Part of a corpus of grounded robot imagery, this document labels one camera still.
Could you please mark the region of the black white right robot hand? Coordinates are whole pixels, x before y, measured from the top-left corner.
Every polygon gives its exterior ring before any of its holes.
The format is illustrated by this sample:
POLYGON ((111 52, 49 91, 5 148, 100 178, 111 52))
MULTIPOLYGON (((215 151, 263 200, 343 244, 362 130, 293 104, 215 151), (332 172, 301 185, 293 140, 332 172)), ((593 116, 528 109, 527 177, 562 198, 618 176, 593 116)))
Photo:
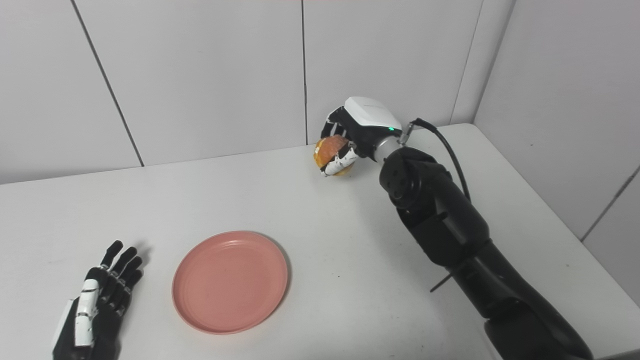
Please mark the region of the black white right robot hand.
POLYGON ((327 177, 346 174, 360 158, 383 164, 400 148, 402 133, 400 121, 380 101, 350 96, 327 116, 313 159, 327 177))

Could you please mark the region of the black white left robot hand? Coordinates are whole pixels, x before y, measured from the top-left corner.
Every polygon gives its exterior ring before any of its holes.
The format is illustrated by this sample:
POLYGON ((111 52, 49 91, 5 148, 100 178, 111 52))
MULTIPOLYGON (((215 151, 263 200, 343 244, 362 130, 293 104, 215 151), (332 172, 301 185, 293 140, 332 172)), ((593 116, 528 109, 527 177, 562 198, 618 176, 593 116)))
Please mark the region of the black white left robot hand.
POLYGON ((142 276, 138 249, 120 240, 87 271, 82 289, 65 309, 55 335, 53 360, 116 360, 119 333, 132 292, 142 276))

